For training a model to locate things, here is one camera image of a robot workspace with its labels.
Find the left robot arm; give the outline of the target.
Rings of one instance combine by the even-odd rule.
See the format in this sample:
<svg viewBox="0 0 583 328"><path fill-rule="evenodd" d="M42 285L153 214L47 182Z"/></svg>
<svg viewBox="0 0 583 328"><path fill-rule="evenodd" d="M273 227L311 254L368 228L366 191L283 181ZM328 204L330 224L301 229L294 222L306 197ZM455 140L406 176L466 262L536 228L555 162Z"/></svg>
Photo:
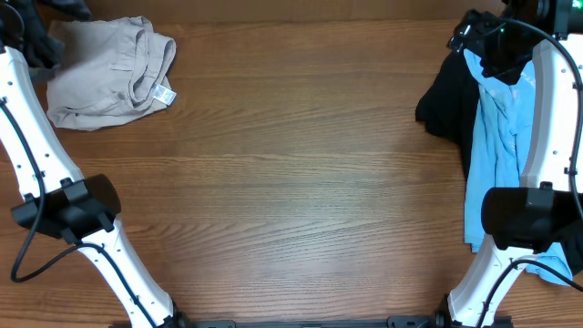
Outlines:
<svg viewBox="0 0 583 328"><path fill-rule="evenodd" d="M14 283L30 281L79 251L117 296L130 326L187 327L189 319L157 285L128 240L111 181L103 174L84 177L48 122L23 53L45 34L33 2L2 2L1 142L23 199L11 214L28 231L10 279ZM69 247L21 276L18 271L37 234L64 240Z"/></svg>

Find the grey shorts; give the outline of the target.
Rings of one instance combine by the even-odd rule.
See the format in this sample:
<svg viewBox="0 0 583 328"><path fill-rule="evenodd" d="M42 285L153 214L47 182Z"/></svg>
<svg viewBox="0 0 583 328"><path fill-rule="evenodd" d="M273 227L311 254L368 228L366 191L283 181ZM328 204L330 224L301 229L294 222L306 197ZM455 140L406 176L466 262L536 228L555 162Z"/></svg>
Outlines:
<svg viewBox="0 0 583 328"><path fill-rule="evenodd" d="M1 0L1 53L8 47L20 51L34 82L52 79L65 51L64 44L49 35L38 4L78 20L91 18L83 0Z"/></svg>

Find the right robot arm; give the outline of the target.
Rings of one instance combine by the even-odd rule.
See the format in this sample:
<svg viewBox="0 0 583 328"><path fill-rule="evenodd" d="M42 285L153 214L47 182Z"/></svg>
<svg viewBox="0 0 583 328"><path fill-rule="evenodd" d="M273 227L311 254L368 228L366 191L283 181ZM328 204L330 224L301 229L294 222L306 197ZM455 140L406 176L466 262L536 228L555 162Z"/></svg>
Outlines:
<svg viewBox="0 0 583 328"><path fill-rule="evenodd" d="M391 327L509 327L496 310L529 265L581 285L540 262L555 242L582 230L582 4L508 1L504 12L469 10L448 47L470 50L485 77L514 85L528 61L536 77L526 167L516 188L492 188L482 205L486 236L463 280L435 316L387 320Z"/></svg>

